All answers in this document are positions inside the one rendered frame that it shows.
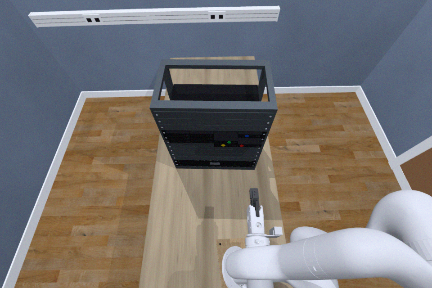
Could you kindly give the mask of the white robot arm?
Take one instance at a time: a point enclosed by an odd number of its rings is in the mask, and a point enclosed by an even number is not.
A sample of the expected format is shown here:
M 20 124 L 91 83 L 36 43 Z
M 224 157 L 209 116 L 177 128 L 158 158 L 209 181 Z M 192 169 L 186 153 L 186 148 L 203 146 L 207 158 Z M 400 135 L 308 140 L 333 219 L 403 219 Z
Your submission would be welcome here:
M 228 288 L 339 288 L 338 279 L 389 278 L 404 288 L 432 288 L 432 197 L 399 190 L 374 207 L 366 228 L 324 232 L 298 227 L 290 243 L 270 245 L 270 235 L 245 238 L 226 250 L 222 274 Z

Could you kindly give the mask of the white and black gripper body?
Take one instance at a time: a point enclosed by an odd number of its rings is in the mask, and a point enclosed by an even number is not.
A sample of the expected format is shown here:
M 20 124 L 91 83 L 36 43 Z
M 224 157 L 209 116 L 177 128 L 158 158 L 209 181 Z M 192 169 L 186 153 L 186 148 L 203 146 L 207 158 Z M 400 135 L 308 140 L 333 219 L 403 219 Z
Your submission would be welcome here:
M 260 205 L 259 217 L 256 217 L 255 207 L 249 205 L 247 208 L 247 226 L 248 226 L 248 236 L 264 236 L 265 228 L 264 228 L 264 214 L 263 207 Z M 259 227 L 258 227 L 259 226 Z

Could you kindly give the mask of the dark grey server rack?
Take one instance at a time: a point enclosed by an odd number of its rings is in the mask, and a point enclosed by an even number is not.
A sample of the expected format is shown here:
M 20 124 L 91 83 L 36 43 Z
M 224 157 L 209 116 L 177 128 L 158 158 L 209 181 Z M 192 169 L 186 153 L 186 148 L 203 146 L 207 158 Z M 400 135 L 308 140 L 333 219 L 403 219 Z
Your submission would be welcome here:
M 173 85 L 169 69 L 262 71 L 258 85 Z M 149 108 L 176 168 L 254 170 L 278 110 L 270 62 L 164 59 Z

